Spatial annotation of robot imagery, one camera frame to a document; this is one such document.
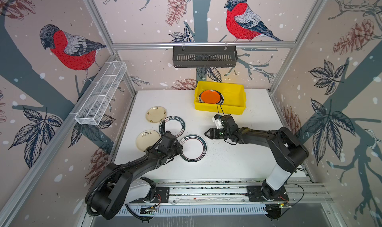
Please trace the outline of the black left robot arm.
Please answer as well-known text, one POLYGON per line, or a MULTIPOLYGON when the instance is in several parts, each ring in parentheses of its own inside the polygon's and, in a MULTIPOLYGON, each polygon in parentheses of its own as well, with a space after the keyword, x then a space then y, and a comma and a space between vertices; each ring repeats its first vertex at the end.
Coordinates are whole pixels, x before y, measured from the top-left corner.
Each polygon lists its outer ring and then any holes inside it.
POLYGON ((131 183, 145 173, 172 161, 183 152, 177 138, 166 131, 145 155, 125 164, 109 163, 90 187, 86 197, 87 214, 112 219, 122 208, 131 183))

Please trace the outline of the black plate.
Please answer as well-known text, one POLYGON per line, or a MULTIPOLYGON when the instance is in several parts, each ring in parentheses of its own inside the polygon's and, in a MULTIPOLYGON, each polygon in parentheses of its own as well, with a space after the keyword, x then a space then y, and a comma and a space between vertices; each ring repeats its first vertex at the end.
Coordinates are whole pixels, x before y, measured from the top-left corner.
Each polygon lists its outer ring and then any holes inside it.
POLYGON ((221 100, 220 100, 220 105, 222 105, 224 103, 224 96, 220 93, 220 96, 221 96, 221 100))

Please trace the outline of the teal rim Hao Shi plate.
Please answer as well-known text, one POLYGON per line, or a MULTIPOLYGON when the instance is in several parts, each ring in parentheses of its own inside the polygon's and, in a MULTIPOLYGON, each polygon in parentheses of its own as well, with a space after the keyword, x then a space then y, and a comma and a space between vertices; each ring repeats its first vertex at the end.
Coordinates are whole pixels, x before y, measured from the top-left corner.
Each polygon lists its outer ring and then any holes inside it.
POLYGON ((159 125, 159 134, 164 135, 166 131, 170 131, 174 136, 179 138, 186 129, 185 121, 178 116, 168 116, 159 125))

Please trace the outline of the orange plate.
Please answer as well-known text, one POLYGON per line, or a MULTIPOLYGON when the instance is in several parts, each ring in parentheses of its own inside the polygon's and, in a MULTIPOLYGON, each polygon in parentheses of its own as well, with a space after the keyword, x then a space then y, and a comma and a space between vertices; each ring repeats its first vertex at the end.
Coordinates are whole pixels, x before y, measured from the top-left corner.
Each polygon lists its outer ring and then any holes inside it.
POLYGON ((223 97, 216 90, 205 90, 199 95, 200 103, 220 104, 223 97))

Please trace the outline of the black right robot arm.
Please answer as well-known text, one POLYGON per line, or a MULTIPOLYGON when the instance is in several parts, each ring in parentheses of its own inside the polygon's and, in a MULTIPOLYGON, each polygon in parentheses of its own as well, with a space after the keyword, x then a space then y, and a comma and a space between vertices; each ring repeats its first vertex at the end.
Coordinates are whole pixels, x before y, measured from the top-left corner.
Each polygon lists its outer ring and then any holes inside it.
POLYGON ((287 128, 278 130, 254 130, 240 128, 231 115, 215 115, 216 127, 205 132, 211 140, 231 140, 235 144, 254 144, 268 147, 276 161, 271 174, 263 181, 262 197, 268 201, 277 198, 291 175, 308 157, 309 152, 287 128))

